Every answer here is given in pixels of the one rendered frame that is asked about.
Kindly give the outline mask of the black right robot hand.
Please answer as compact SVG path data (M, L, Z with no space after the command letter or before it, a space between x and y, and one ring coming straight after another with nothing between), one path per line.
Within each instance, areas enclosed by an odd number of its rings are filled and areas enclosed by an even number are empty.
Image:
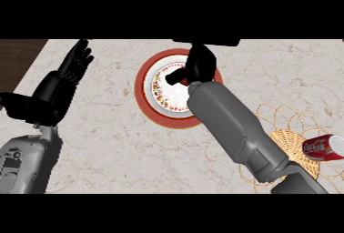
M217 58L204 44L192 44L187 53L186 65L165 75L165 81L173 86L183 80L190 84L195 81L208 82L215 76Z

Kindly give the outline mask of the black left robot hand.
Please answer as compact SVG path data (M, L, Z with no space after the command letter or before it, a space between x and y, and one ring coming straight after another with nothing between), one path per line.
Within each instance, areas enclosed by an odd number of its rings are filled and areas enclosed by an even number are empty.
M88 41L81 39L59 68L44 76L31 96L0 93L0 107L6 109L10 118L46 127L59 124L68 112L77 85L94 59L87 46Z

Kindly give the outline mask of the red rimmed white plate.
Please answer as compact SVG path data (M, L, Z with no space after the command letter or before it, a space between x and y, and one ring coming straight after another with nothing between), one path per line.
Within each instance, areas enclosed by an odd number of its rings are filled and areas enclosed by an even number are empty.
M145 61L134 82L134 96L145 116L161 126L186 129L201 124L187 108L187 82L170 85L165 76L184 67L184 48L158 52Z

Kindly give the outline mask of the black appliance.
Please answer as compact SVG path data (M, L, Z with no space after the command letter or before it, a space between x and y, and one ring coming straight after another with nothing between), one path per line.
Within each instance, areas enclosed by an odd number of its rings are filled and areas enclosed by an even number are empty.
M190 43L190 44L204 44L204 45L212 45L212 46L238 46L241 39L186 39L186 38L174 38L173 42L179 43Z

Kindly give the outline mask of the red soda can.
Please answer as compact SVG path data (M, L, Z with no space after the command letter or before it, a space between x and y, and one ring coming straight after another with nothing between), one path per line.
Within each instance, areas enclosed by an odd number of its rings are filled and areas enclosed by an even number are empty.
M328 134L313 137L303 143L303 152L314 161L332 161L344 159L344 138Z

